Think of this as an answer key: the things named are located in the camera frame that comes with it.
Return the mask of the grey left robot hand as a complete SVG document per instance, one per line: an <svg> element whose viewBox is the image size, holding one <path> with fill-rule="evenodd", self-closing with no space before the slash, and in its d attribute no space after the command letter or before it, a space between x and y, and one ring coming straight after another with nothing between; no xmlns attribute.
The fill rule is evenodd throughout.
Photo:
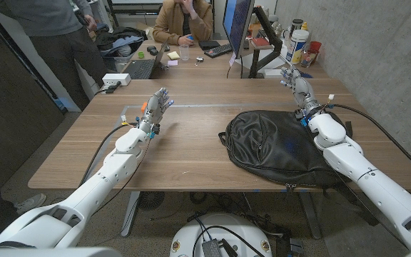
<svg viewBox="0 0 411 257"><path fill-rule="evenodd" d="M163 118L163 114L173 103L174 100L169 101L167 88L160 88L149 98L142 118L138 122L138 128L146 133L154 132L158 134L159 123Z"/></svg>

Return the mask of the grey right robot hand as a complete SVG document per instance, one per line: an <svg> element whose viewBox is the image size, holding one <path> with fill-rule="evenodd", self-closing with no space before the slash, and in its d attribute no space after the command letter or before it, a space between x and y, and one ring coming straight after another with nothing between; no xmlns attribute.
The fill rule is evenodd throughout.
<svg viewBox="0 0 411 257"><path fill-rule="evenodd" d="M314 116L319 113L322 107L315 97L312 86L301 76L300 71L294 66L290 68L283 66L280 73L283 75L281 84L292 90L295 102L303 116Z"/></svg>

